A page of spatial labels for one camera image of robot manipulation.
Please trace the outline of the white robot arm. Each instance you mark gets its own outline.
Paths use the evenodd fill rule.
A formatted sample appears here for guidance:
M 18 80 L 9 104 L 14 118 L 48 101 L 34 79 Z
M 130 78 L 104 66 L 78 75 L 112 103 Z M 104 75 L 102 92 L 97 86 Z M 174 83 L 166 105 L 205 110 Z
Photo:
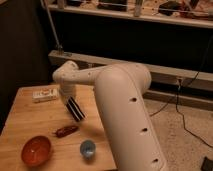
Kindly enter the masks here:
M 118 171 L 169 171 L 143 100 L 151 83 L 145 65 L 126 62 L 80 70 L 68 61 L 53 73 L 53 79 L 62 92 L 71 84 L 94 87 Z

